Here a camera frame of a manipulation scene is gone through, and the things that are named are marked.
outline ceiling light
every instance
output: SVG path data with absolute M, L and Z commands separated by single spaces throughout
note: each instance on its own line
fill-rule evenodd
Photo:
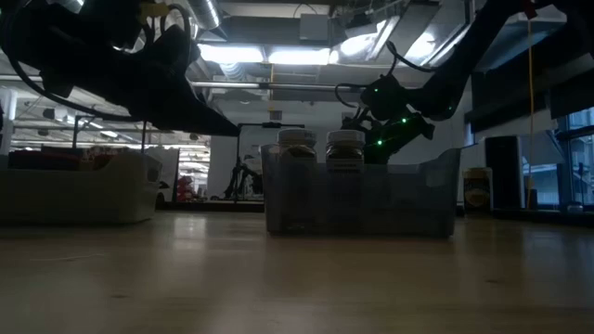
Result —
M 273 52 L 268 61 L 284 65 L 328 65 L 329 56 L 329 48 L 320 50 L 292 49 Z
M 118 134 L 114 133 L 113 131 L 101 131 L 102 135 L 110 136 L 111 138 L 117 138 Z
M 264 56 L 258 46 L 213 46 L 198 44 L 204 60 L 219 64 L 236 62 L 262 62 Z
M 464 38 L 464 36 L 466 36 L 466 33 L 468 33 L 468 30 L 471 26 L 469 25 L 468 27 L 464 28 L 464 30 L 462 30 L 461 32 L 459 32 L 459 34 L 456 36 L 456 38 L 454 38 L 452 41 L 450 41 L 446 47 L 444 47 L 442 50 L 438 51 L 437 55 L 435 55 L 435 57 L 427 57 L 427 59 L 423 60 L 423 62 L 420 63 L 421 66 L 425 66 L 427 63 L 429 63 L 430 66 L 435 66 L 435 64 L 437 62 L 439 62 L 439 60 L 441 60 L 443 57 L 445 57 L 456 45 L 458 45 L 458 43 L 460 43 L 460 41 L 462 41 L 462 38 Z
M 373 45 L 373 41 L 375 40 L 376 36 L 376 33 L 368 33 L 349 38 L 342 42 L 341 52 L 347 57 L 351 57 L 358 54 L 359 52 L 363 52 Z
M 435 37 L 425 32 L 407 52 L 407 58 L 423 58 L 429 56 L 435 49 Z
M 339 60 L 340 56 L 338 54 L 338 51 L 334 50 L 330 52 L 330 58 L 328 59 L 329 64 L 338 64 Z
M 378 23 L 378 36 L 376 37 L 373 48 L 369 51 L 368 56 L 366 57 L 366 61 L 377 59 L 383 47 L 386 45 L 388 38 L 392 36 L 392 32 L 394 32 L 399 20 L 400 17 L 395 16 Z
M 157 147 L 158 145 L 147 145 L 147 147 Z M 179 145 L 163 145 L 164 148 L 206 148 L 204 145 L 191 145 L 191 144 L 179 144 Z
M 345 28 L 344 32 L 348 37 L 378 32 L 366 13 L 355 14 Z

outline bottle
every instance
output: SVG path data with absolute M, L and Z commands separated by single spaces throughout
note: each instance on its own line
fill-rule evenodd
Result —
M 356 130 L 328 133 L 326 168 L 328 172 L 328 217 L 332 233 L 360 233 L 360 209 L 365 168 L 365 134 Z
M 314 179 L 316 134 L 305 129 L 278 132 L 281 231 L 310 233 L 316 220 Z

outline pillar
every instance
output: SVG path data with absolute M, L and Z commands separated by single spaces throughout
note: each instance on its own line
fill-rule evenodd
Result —
M 4 127 L 2 128 L 2 143 L 0 144 L 0 155 L 8 155 L 10 141 L 14 129 L 14 120 L 17 115 L 17 100 L 19 93 L 14 89 L 0 89 L 0 103 L 4 111 Z

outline jar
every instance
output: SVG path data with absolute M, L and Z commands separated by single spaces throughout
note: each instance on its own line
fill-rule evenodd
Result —
M 315 159 L 316 134 L 305 129 L 287 129 L 278 132 L 280 157 L 286 154 L 295 159 Z
M 493 211 L 493 171 L 490 168 L 464 171 L 464 211 L 467 214 Z
M 363 172 L 365 134 L 357 130 L 328 133 L 326 163 L 329 172 Z
M 316 134 L 305 129 L 278 132 L 280 229 L 310 233 L 316 221 Z
M 328 133 L 327 224 L 330 233 L 358 234 L 363 231 L 363 170 L 365 134 L 356 130 Z

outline fluorescent light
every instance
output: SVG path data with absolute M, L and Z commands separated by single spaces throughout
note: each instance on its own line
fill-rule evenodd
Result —
M 349 38 L 341 44 L 341 52 L 351 57 L 370 48 L 378 34 L 368 33 Z
M 468 27 L 464 28 L 464 30 L 460 32 L 454 40 L 450 41 L 450 43 L 446 47 L 444 47 L 443 50 L 439 51 L 439 53 L 435 57 L 430 59 L 430 61 L 423 61 L 422 63 L 420 63 L 420 65 L 425 66 L 425 64 L 429 62 L 429 65 L 434 66 L 439 60 L 441 60 L 441 58 L 445 57 L 454 48 L 454 46 L 460 43 L 462 38 L 464 38 L 464 36 L 466 36 L 466 33 L 468 33 L 470 27 L 471 26 L 469 25 Z
M 204 145 L 179 144 L 179 145 L 163 145 L 164 148 L 206 148 Z
M 368 53 L 366 58 L 367 61 L 376 59 L 380 54 L 381 50 L 385 46 L 388 38 L 394 32 L 394 28 L 396 27 L 396 23 L 400 20 L 400 17 L 392 17 L 389 18 L 387 21 L 382 21 L 378 23 L 378 37 L 376 39 L 376 43 Z
M 320 50 L 292 49 L 273 52 L 268 61 L 284 65 L 328 65 L 329 56 L 329 48 Z
M 407 52 L 407 58 L 423 58 L 429 56 L 435 49 L 435 37 L 424 32 Z
M 328 63 L 338 64 L 339 60 L 340 60 L 340 56 L 338 54 L 338 51 L 334 50 L 334 51 L 330 52 L 330 58 L 328 59 Z
M 113 131 L 101 131 L 101 134 L 110 136 L 111 138 L 117 138 L 118 134 L 114 133 Z
M 258 46 L 213 46 L 198 44 L 202 59 L 219 64 L 236 62 L 263 62 L 264 56 Z

